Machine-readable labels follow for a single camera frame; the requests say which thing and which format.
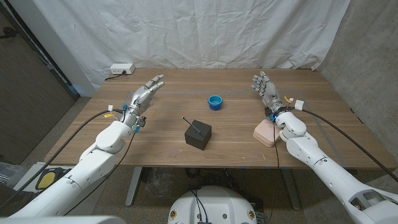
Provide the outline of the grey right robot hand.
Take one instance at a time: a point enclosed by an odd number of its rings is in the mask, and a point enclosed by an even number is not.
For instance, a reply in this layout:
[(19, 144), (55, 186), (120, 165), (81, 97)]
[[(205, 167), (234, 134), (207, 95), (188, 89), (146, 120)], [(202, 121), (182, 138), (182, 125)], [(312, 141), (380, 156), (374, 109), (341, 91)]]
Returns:
[(265, 105), (266, 115), (278, 116), (286, 107), (283, 105), (279, 92), (270, 78), (260, 71), (260, 75), (253, 76), (251, 88), (258, 92)]

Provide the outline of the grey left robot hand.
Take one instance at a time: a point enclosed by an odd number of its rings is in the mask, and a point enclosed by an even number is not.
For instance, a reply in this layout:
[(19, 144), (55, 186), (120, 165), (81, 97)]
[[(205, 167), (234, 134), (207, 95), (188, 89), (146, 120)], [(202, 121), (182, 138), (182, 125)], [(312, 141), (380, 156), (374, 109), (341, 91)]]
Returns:
[(137, 123), (141, 115), (151, 106), (156, 91), (164, 85), (161, 81), (163, 77), (163, 74), (155, 76), (127, 98), (126, 112), (121, 116), (122, 123), (129, 127)]

